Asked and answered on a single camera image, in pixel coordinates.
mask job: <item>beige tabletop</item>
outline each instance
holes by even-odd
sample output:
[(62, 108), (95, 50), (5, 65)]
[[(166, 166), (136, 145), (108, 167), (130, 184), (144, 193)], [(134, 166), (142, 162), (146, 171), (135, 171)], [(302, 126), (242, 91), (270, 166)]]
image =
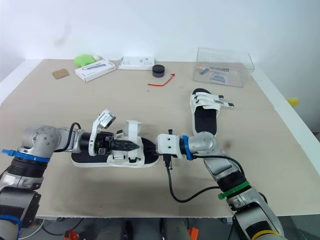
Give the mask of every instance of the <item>beige tabletop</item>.
[[(250, 79), (244, 88), (192, 80), (193, 63), (163, 62), (166, 75), (150, 71), (116, 70), (84, 83), (74, 74), (72, 60), (44, 60), (0, 106), (0, 147), (16, 149), (29, 126), (68, 127), (78, 122), (88, 132), (98, 114), (109, 109), (115, 132), (125, 120), (142, 122), (140, 135), (154, 141), (173, 129), (192, 135), (189, 97), (195, 88), (224, 95), (235, 108), (222, 108), (217, 120), (221, 146), (243, 166), (247, 179), (264, 193), (278, 216), (320, 213), (320, 177), (303, 150)], [(70, 76), (55, 79), (52, 72), (67, 69)], [(170, 73), (175, 77), (164, 87)], [(3, 171), (11, 157), (0, 155)], [(171, 172), (176, 195), (187, 198), (215, 186), (201, 159), (173, 159)], [(55, 153), (44, 173), (38, 216), (61, 217), (222, 217), (231, 216), (219, 190), (207, 191), (188, 203), (170, 196), (163, 161), (149, 168), (78, 168), (69, 153)]]

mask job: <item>blue cable tie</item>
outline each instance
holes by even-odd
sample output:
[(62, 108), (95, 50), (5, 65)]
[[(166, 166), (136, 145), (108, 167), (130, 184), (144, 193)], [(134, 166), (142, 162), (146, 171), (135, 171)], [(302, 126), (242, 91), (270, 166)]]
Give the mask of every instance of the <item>blue cable tie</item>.
[(188, 144), (188, 139), (189, 139), (189, 137), (186, 136), (186, 135), (183, 135), (182, 138), (183, 138), (183, 141), (184, 141), (184, 148), (185, 148), (186, 159), (188, 159), (188, 160), (191, 161), (191, 160), (193, 160), (193, 158), (192, 158), (192, 154), (191, 154), (191, 152), (190, 152), (189, 144)]
[(48, 163), (50, 161), (50, 158), (48, 158), (48, 157), (34, 156), (34, 155), (26, 154), (23, 152), (15, 151), (12, 149), (11, 150), (2, 149), (1, 152), (3, 154), (7, 154), (8, 156), (15, 156), (15, 157), (38, 161), (38, 162), (43, 162), (43, 163)]

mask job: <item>green sponge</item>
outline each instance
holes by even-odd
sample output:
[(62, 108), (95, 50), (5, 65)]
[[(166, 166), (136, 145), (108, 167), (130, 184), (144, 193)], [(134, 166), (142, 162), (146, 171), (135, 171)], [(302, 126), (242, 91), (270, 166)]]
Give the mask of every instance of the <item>green sponge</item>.
[(89, 54), (82, 54), (80, 56), (77, 56), (74, 59), (74, 64), (79, 68), (82, 68), (86, 65), (92, 64), (94, 62), (96, 62), (96, 60), (94, 59), (94, 56), (89, 55)]

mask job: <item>white bracket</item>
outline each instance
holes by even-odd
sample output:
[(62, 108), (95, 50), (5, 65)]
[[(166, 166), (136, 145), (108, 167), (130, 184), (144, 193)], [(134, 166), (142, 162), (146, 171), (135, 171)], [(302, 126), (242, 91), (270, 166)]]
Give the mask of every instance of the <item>white bracket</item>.
[(97, 154), (95, 153), (95, 141), (97, 134), (101, 132), (101, 129), (107, 129), (112, 122), (116, 119), (116, 117), (108, 110), (105, 109), (99, 117), (93, 122), (92, 125), (92, 132), (89, 140), (89, 155), (90, 156), (96, 156)]
[(159, 134), (156, 138), (156, 152), (159, 154), (176, 155), (178, 159), (183, 159), (179, 141), (180, 137), (177, 135)]
[[(124, 132), (128, 136), (128, 140), (137, 144), (138, 135), (141, 128), (141, 122), (134, 120), (127, 120), (125, 123)], [(128, 159), (136, 159), (139, 157), (139, 151), (137, 149), (128, 152)]]

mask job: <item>white cable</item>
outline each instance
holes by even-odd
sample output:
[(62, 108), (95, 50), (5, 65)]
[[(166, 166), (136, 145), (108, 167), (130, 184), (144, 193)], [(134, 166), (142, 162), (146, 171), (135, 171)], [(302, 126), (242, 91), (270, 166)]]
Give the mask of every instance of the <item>white cable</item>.
[(43, 219), (42, 223), (40, 224), (40, 226), (31, 234), (29, 234), (28, 236), (24, 236), (24, 237), (19, 237), (18, 240), (22, 240), (22, 239), (26, 239), (26, 238), (29, 238), (33, 235), (35, 235), (42, 227), (42, 225), (44, 224), (45, 220)]

